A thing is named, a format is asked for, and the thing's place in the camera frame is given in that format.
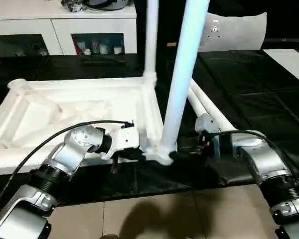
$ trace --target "black cable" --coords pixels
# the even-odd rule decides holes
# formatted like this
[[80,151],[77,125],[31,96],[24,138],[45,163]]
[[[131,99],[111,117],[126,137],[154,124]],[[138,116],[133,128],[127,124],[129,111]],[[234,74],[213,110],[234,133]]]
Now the black cable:
[[[270,139],[268,139],[266,136],[264,136],[264,135],[262,135],[260,133],[257,133],[257,132],[254,132],[254,131],[249,131],[249,130],[229,130],[229,131],[222,131],[222,132],[217,132],[217,133],[211,133],[210,135],[211,136],[218,136],[218,135],[227,135],[227,134],[234,134],[234,133],[246,133],[246,134],[251,134],[251,135],[257,136],[258,138],[261,138],[262,140],[264,140],[265,142],[267,142],[269,144],[269,146],[271,146],[272,148],[274,148],[277,151],[279,151],[286,159],[288,159],[288,162],[290,162],[291,164],[293,164],[293,166],[299,171],[299,167],[297,167],[296,163],[294,163],[292,161],[292,159],[290,159],[289,155],[287,155],[283,150],[281,150],[274,142],[272,142]],[[297,173],[295,173],[294,170],[291,167],[289,167],[289,170],[294,175],[297,175]]]
[[42,142],[39,146],[37,146],[34,150],[32,150],[25,158],[24,160],[15,168],[15,170],[13,171],[13,173],[11,174],[11,176],[9,177],[6,185],[4,186],[4,188],[2,189],[2,191],[0,192],[0,199],[3,196],[3,194],[5,193],[6,189],[8,188],[8,186],[10,185],[11,181],[14,179],[15,175],[19,172],[19,170],[21,169],[21,167],[29,160],[29,158],[31,158],[31,156],[33,156],[39,149],[41,149],[45,144],[47,144],[48,142],[50,142],[51,140],[53,140],[55,137],[59,136],[60,134],[65,133],[66,131],[69,131],[71,129],[80,127],[80,126],[85,126],[85,125],[89,125],[89,124],[94,124],[94,123],[122,123],[125,125],[125,127],[131,126],[133,123],[127,122],[127,121],[118,121],[118,120],[94,120],[94,121],[89,121],[89,122],[82,122],[82,123],[77,123],[73,126],[67,127],[57,133],[55,133],[54,135],[52,135],[51,137],[49,137],[48,139],[46,139],[44,142]]

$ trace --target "floor tile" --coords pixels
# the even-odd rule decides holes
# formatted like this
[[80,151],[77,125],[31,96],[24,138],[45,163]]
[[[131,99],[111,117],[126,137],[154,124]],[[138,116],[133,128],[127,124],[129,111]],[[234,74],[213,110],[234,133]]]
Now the floor tile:
[[194,192],[208,239],[276,239],[269,206],[256,185]]
[[99,239],[102,236],[104,203],[59,207],[48,218],[49,239]]
[[120,239],[204,239],[192,193],[105,203],[103,234]]

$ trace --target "glass cabinet door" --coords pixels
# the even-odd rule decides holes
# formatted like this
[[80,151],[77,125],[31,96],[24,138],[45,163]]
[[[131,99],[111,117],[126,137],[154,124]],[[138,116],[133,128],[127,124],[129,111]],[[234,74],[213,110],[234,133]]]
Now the glass cabinet door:
[[123,33],[72,34],[78,55],[124,54]]
[[40,34],[0,36],[0,57],[39,55],[49,55]]
[[137,52],[136,19],[53,19],[64,55]]
[[0,57],[62,54],[51,20],[0,20]]

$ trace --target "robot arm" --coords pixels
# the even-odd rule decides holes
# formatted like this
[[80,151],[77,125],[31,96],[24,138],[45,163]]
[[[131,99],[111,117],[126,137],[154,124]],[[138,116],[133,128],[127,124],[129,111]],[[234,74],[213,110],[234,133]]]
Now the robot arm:
[[62,189],[70,182],[87,152],[110,159],[114,153],[139,146],[134,127],[121,128],[110,134],[90,125],[69,131],[42,165],[32,171],[27,185],[22,185],[0,212],[0,239],[48,238],[51,225],[46,217],[57,206]]
[[299,239],[299,179],[284,163],[284,156],[262,137],[263,134],[250,131],[232,134],[221,133],[217,121],[207,113],[196,121],[195,130],[206,136],[213,145],[216,158],[224,151],[244,160],[256,184],[270,206],[270,213],[280,225],[276,235],[280,239]]

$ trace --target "white pole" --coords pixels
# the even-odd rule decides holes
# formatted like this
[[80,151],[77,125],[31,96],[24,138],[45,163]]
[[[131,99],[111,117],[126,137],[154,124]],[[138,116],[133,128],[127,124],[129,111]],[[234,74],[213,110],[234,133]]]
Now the white pole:
[[202,106],[207,110],[209,115],[218,122],[221,131],[236,130],[236,128],[229,122],[223,113],[221,113],[217,106],[215,106],[211,99],[193,79],[190,82],[190,88],[194,91],[195,95],[198,97],[199,101],[202,103]]
[[194,91],[191,88],[188,89],[188,101],[193,107],[197,117],[202,116],[203,113],[207,113],[207,110],[204,108],[204,106],[199,101],[198,97],[195,95]]
[[158,0],[147,1],[146,42],[145,42],[145,79],[156,82],[156,42],[158,26]]
[[209,0],[186,1],[163,134],[158,146],[160,157],[169,160],[168,154],[177,150],[176,140],[204,28],[208,4]]

